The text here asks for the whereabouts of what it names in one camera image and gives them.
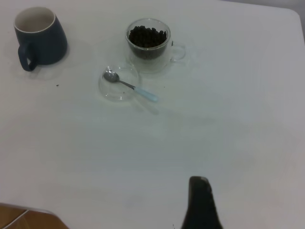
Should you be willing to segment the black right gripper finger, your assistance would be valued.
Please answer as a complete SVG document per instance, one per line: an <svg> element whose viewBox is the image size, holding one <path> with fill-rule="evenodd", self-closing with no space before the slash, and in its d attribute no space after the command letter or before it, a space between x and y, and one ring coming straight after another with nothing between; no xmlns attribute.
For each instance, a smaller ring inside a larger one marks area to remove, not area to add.
<svg viewBox="0 0 305 229"><path fill-rule="evenodd" d="M188 208L183 220L183 229L221 229L212 187L205 177L189 179Z"/></svg>

